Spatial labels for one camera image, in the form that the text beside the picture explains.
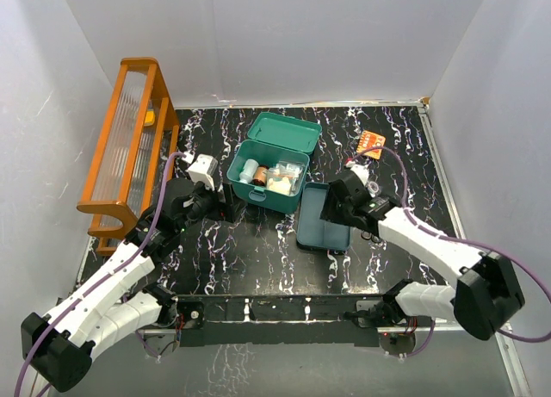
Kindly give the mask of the small clear plastic packet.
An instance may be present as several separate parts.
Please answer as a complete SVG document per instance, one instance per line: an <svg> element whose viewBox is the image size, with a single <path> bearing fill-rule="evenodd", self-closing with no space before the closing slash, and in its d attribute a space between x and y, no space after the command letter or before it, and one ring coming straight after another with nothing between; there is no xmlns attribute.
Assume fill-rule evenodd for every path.
<svg viewBox="0 0 551 397"><path fill-rule="evenodd" d="M288 161L280 161L272 169L272 172L278 177L287 177L288 179L298 179L303 173L305 165Z"/></svg>

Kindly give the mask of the small scissors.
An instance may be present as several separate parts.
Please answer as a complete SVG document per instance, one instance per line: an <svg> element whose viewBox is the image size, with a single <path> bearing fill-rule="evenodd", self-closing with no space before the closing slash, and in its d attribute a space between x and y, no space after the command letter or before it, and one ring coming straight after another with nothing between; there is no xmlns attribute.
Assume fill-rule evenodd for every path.
<svg viewBox="0 0 551 397"><path fill-rule="evenodd" d="M367 231L361 231L361 238L377 245L381 243L381 239L379 237Z"/></svg>

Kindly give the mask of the white plastic medicine bottle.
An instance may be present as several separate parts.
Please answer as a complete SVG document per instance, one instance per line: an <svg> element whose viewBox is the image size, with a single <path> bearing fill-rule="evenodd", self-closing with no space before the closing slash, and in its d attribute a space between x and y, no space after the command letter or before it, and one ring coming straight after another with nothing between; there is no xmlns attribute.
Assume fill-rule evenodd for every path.
<svg viewBox="0 0 551 397"><path fill-rule="evenodd" d="M252 158L245 161L243 170L239 173L241 183L251 183L258 168L258 162Z"/></svg>

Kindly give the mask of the amber bottle orange label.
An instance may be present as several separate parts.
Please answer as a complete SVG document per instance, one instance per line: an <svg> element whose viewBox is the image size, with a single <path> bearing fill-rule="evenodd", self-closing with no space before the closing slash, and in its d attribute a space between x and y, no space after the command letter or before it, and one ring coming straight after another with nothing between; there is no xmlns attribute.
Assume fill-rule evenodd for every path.
<svg viewBox="0 0 551 397"><path fill-rule="evenodd" d="M267 174L269 167L267 165L259 165L254 173L251 183L255 186L265 187L267 183Z"/></svg>

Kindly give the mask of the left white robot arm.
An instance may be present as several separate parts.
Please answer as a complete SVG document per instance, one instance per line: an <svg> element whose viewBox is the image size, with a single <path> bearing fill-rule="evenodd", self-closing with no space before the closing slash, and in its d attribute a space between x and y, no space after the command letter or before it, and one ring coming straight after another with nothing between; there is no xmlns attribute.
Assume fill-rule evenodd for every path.
<svg viewBox="0 0 551 397"><path fill-rule="evenodd" d="M172 325L178 307L169 290L151 283L128 301L122 297L179 246L185 230L204 219L233 222L242 206L229 183L219 190L184 177L163 183L158 203L142 213L96 273L45 315L23 320L21 372L33 368L49 387L66 392L127 335L153 323Z"/></svg>

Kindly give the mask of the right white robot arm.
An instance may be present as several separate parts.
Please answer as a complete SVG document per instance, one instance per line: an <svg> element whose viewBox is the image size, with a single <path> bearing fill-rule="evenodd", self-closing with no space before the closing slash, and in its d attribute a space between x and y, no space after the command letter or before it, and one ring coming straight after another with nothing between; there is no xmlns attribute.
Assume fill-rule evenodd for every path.
<svg viewBox="0 0 551 397"><path fill-rule="evenodd" d="M320 217L398 246L445 280L443 285L398 282L379 303L357 312L357 317L374 325L401 326L424 316L455 321L473 337L488 340L525 304L509 258L450 241L445 233L412 223L396 199L371 195L366 181L354 171L344 171L330 183Z"/></svg>

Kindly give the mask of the dark blue divided tray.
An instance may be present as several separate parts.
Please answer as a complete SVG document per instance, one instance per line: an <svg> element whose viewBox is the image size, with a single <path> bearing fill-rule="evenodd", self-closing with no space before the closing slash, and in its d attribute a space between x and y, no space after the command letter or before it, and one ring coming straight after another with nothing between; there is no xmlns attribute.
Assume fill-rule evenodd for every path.
<svg viewBox="0 0 551 397"><path fill-rule="evenodd" d="M306 183L300 201L297 244L310 249L347 251L351 244L348 226L320 218L329 185Z"/></svg>

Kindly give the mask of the green medicine box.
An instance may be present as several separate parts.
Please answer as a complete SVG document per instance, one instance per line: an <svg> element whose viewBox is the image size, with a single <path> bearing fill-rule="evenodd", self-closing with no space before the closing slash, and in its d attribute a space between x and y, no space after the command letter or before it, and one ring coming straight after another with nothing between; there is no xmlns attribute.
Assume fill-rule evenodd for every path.
<svg viewBox="0 0 551 397"><path fill-rule="evenodd" d="M321 126L262 112L226 173L240 199L283 214L298 207Z"/></svg>

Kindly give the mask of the clear bag cotton balls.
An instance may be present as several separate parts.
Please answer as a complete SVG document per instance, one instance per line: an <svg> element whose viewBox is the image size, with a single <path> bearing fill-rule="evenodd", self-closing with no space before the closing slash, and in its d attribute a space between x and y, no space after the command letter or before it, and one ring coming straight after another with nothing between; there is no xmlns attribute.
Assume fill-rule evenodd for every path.
<svg viewBox="0 0 551 397"><path fill-rule="evenodd" d="M294 196L297 194L298 178L289 176L272 176L268 179L267 190L280 195Z"/></svg>

